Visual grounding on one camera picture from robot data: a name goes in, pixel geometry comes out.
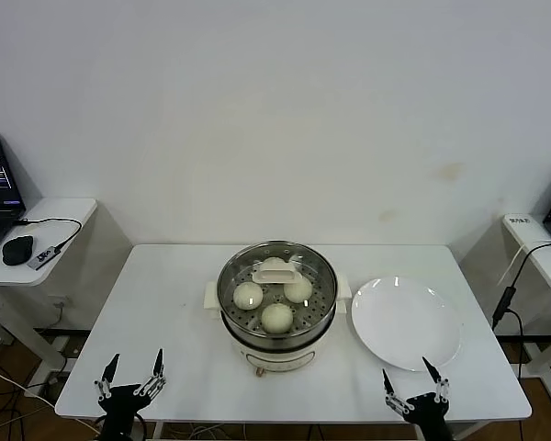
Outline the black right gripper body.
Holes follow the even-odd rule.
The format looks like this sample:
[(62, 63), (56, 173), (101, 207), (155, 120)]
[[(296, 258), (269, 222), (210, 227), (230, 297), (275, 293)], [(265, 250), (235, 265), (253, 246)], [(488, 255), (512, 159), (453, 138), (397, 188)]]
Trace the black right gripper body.
[(453, 435), (445, 422), (445, 415), (449, 410), (449, 401), (428, 392), (406, 400), (408, 412), (404, 419), (419, 427), (423, 439), (426, 441), (453, 441)]

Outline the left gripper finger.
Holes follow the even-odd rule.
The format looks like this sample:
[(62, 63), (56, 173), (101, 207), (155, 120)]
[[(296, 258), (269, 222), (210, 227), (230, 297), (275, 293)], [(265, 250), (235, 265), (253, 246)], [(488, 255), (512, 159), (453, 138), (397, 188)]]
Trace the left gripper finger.
[(101, 379), (95, 381), (98, 399), (104, 400), (111, 397), (111, 385), (116, 374), (119, 354), (115, 354), (111, 361), (105, 366)]
[(155, 358), (151, 376), (134, 391), (134, 395), (157, 396), (165, 383), (163, 350), (160, 348)]

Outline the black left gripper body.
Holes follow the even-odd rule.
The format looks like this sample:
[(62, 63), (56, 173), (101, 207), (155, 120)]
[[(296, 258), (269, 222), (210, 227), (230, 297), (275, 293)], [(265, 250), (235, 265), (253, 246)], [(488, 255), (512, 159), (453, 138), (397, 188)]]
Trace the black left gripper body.
[(139, 387), (139, 384), (113, 387), (110, 396), (99, 403), (105, 414), (97, 419), (102, 424), (98, 440), (132, 440), (135, 419), (141, 424), (140, 440), (147, 439), (147, 426), (140, 411), (151, 404), (152, 398), (135, 393)]

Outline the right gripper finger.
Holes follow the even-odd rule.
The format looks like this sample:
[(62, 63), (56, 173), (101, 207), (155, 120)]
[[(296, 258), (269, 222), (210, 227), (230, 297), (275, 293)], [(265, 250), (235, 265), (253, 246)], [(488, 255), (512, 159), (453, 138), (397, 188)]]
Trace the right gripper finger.
[(426, 357), (423, 357), (422, 361), (435, 384), (434, 401), (437, 403), (447, 404), (450, 387), (449, 380), (442, 377), (438, 369)]
[(387, 371), (382, 369), (383, 374), (383, 387), (385, 390), (385, 403), (395, 413), (410, 413), (414, 410), (414, 405), (402, 400), (396, 395), (391, 381), (388, 377)]

